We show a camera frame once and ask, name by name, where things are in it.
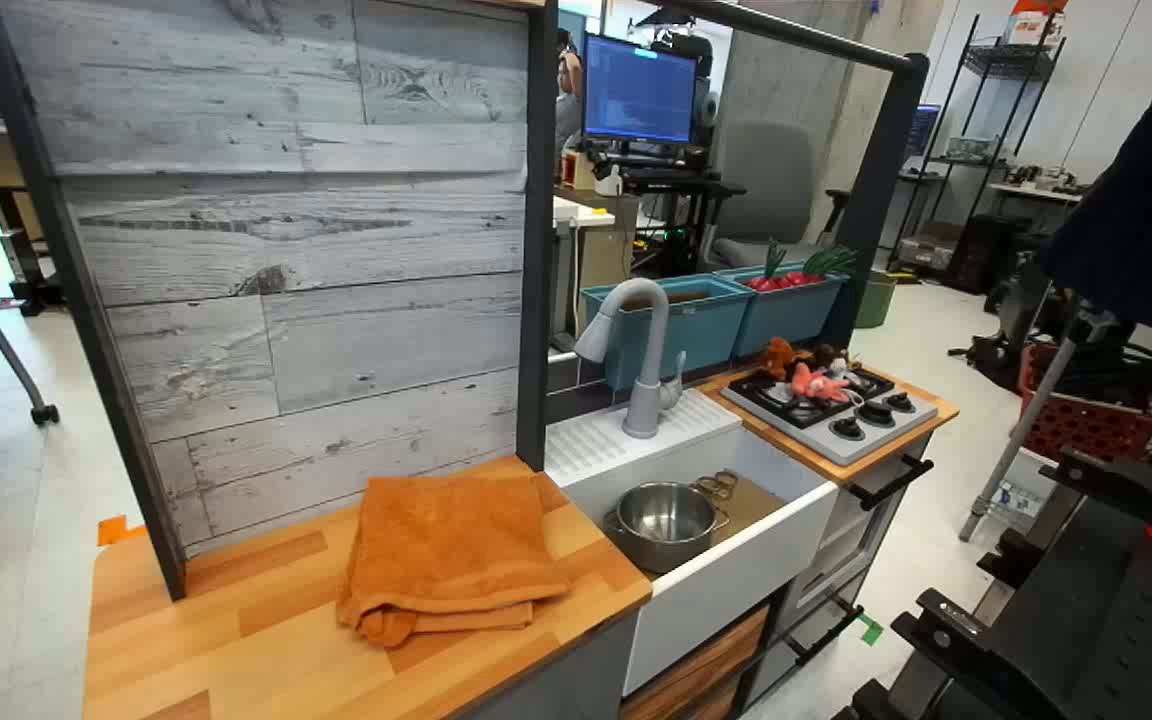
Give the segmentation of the orange towel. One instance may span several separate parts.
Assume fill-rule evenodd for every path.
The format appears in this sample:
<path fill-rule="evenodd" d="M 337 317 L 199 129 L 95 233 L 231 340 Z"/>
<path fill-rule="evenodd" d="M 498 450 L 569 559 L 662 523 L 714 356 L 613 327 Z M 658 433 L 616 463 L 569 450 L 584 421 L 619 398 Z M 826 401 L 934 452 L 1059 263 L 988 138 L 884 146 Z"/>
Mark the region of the orange towel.
<path fill-rule="evenodd" d="M 545 541 L 536 477 L 372 482 L 337 623 L 372 650 L 415 637 L 523 627 L 573 582 Z"/>

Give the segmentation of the grey toy stove top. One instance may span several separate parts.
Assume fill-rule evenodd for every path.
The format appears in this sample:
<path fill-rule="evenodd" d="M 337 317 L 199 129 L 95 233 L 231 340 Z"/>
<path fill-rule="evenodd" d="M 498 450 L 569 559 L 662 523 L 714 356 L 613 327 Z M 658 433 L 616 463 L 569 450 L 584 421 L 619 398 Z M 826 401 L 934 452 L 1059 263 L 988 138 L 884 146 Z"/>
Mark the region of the grey toy stove top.
<path fill-rule="evenodd" d="M 736 378 L 724 398 L 831 463 L 858 463 L 900 433 L 936 421 L 930 401 L 860 365 L 803 369 L 786 381 L 749 373 Z"/>

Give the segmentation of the pink plush doll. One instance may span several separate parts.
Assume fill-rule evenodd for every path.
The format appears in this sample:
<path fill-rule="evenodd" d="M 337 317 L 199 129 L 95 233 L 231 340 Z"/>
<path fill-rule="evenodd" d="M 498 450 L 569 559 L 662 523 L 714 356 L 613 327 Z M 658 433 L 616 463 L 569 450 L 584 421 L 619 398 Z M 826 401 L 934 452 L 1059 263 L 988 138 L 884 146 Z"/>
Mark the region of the pink plush doll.
<path fill-rule="evenodd" d="M 788 389 L 803 401 L 816 401 L 826 409 L 846 409 L 858 401 L 852 384 L 840 378 L 828 378 L 826 369 L 795 365 Z"/>

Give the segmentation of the right teal planter bin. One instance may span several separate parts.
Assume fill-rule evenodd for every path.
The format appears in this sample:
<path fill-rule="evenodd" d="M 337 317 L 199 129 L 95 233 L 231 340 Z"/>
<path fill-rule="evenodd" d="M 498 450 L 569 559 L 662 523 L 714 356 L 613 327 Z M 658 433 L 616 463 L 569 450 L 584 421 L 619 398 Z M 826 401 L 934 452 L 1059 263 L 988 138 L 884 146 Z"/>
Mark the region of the right teal planter bin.
<path fill-rule="evenodd" d="M 752 273 L 724 273 L 749 307 L 736 334 L 736 359 L 760 356 L 774 337 L 779 340 L 816 340 L 828 327 L 831 303 L 846 288 L 840 275 L 803 275 L 788 273 L 776 284 L 756 279 Z"/>

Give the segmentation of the red perforated crate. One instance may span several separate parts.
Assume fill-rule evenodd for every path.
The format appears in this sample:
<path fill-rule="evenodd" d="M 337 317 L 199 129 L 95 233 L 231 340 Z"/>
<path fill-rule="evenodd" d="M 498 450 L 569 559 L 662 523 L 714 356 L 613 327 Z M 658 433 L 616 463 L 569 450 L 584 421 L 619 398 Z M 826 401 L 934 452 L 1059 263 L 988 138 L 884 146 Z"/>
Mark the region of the red perforated crate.
<path fill-rule="evenodd" d="M 1139 461 L 1152 440 L 1152 398 L 1146 403 L 1109 403 L 1074 394 L 1051 394 L 1041 409 L 1029 452 L 1059 461 L 1066 452 L 1089 452 L 1099 461 Z"/>

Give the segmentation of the white toy sink basin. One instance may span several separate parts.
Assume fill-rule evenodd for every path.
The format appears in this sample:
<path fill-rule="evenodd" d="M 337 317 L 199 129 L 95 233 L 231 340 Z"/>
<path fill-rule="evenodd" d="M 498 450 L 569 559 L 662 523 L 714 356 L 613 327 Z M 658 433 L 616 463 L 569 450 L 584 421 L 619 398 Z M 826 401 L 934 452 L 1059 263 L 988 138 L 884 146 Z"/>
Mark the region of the white toy sink basin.
<path fill-rule="evenodd" d="M 705 394 L 686 394 L 653 440 L 629 436 L 619 409 L 561 421 L 545 473 L 653 582 L 625 694 L 795 582 L 835 508 L 831 482 Z"/>

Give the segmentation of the silver metal pot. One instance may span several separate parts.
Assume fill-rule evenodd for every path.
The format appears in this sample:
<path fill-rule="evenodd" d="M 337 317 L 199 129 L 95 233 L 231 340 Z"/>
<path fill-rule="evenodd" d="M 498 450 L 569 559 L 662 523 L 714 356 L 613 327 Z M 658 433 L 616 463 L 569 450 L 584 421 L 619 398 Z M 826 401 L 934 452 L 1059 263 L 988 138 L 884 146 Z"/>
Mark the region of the silver metal pot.
<path fill-rule="evenodd" d="M 606 513 L 606 529 L 636 568 L 664 575 L 699 556 L 724 518 L 697 485 L 645 485 Z"/>

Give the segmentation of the right stove knob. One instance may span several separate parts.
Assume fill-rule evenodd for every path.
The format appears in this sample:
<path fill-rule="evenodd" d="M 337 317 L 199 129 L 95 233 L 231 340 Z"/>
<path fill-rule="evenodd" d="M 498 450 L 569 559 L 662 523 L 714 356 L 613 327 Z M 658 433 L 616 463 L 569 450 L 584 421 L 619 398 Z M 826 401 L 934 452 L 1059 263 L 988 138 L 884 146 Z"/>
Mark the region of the right stove knob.
<path fill-rule="evenodd" d="M 887 403 L 891 413 L 918 413 L 918 403 L 914 403 L 907 394 L 891 394 L 884 403 Z"/>

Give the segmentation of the orange plush doll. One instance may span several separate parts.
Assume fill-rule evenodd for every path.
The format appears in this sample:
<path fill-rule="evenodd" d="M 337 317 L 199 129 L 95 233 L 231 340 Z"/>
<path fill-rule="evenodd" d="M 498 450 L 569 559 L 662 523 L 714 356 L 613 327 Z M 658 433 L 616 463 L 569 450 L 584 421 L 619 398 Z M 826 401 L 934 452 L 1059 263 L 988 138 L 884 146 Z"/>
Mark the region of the orange plush doll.
<path fill-rule="evenodd" d="M 774 337 L 765 350 L 765 373 L 786 381 L 799 365 L 799 350 L 786 337 Z"/>

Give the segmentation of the grey toy faucet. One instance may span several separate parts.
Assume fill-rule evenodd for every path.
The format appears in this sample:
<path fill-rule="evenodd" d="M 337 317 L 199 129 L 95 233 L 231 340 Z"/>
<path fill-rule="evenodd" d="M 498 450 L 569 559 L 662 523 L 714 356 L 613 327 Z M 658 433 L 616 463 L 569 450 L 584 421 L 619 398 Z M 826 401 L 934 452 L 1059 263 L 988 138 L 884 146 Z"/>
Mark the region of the grey toy faucet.
<path fill-rule="evenodd" d="M 667 294 L 649 279 L 649 275 L 629 275 L 619 284 L 610 288 L 606 303 L 595 307 L 595 317 L 584 323 L 584 334 L 576 337 L 576 352 L 593 365 L 602 365 L 613 350 L 613 323 L 616 313 L 629 299 L 645 299 L 649 303 L 649 337 L 645 337 L 645 352 L 642 352 L 642 373 L 629 398 L 629 413 L 625 413 L 625 433 L 632 440 L 653 440 L 664 423 L 664 413 L 676 403 L 680 384 L 676 381 L 662 381 L 662 365 L 664 365 L 664 344 L 667 344 Z"/>

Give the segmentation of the grey office chair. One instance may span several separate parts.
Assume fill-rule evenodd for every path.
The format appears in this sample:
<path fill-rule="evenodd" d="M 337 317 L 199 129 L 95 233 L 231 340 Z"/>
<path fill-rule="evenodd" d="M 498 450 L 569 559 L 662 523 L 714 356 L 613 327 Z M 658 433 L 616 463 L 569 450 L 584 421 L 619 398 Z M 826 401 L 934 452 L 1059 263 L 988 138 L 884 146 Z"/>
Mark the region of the grey office chair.
<path fill-rule="evenodd" d="M 714 242 L 720 263 L 765 273 L 776 251 L 803 242 L 816 187 L 803 129 L 741 125 L 724 141 L 720 180 L 728 187 Z"/>

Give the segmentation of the left stove knob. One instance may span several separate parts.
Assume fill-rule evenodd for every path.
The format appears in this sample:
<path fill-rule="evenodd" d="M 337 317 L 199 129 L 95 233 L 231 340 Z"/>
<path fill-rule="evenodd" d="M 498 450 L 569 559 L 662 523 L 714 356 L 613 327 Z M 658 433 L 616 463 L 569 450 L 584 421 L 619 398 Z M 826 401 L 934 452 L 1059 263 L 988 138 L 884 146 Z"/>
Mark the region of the left stove knob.
<path fill-rule="evenodd" d="M 831 430 L 835 436 L 846 436 L 846 440 L 865 440 L 865 430 L 860 430 L 858 415 L 840 415 L 840 421 L 831 421 L 828 430 Z"/>

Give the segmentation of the blue computer monitor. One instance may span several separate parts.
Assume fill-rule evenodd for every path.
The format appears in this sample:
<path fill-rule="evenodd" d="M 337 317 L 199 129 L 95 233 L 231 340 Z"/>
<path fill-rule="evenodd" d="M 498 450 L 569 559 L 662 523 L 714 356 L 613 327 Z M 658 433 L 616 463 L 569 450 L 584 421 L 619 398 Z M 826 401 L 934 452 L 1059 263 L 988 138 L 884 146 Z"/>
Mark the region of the blue computer monitor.
<path fill-rule="evenodd" d="M 616 35 L 584 40 L 584 138 L 686 148 L 697 125 L 697 64 Z"/>

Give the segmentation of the teal planter bin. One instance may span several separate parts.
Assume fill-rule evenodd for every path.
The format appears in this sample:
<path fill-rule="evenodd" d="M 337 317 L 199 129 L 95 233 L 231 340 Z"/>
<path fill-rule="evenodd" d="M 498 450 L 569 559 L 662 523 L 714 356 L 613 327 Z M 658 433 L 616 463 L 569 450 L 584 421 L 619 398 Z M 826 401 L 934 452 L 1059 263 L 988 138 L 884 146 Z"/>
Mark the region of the teal planter bin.
<path fill-rule="evenodd" d="M 774 337 L 779 340 L 816 340 L 828 327 L 831 303 L 846 288 L 840 275 L 803 275 L 788 273 L 776 284 L 756 279 L 752 273 L 724 273 L 749 307 L 736 334 L 736 359 L 760 356 Z"/>
<path fill-rule="evenodd" d="M 717 273 L 664 275 L 658 284 L 667 294 L 672 303 L 662 381 L 728 365 L 749 299 Z M 606 303 L 610 288 L 613 284 L 584 288 L 588 322 Z M 649 337 L 649 303 L 629 299 L 616 313 L 613 350 L 602 359 L 610 389 L 629 394 L 636 384 L 645 337 Z"/>

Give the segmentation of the left teal planter bin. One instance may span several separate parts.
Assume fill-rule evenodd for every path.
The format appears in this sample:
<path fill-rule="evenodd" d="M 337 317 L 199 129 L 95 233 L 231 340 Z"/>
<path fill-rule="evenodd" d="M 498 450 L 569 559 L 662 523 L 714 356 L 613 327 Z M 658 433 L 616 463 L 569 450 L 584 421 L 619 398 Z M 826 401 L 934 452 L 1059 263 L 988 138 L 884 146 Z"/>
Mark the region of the left teal planter bin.
<path fill-rule="evenodd" d="M 717 273 L 664 275 L 658 284 L 667 294 L 672 303 L 662 381 L 728 365 L 749 299 Z M 588 322 L 606 303 L 610 288 L 613 284 L 584 288 Z M 636 384 L 645 337 L 649 337 L 649 303 L 629 299 L 616 313 L 613 350 L 602 359 L 610 389 L 629 394 Z"/>

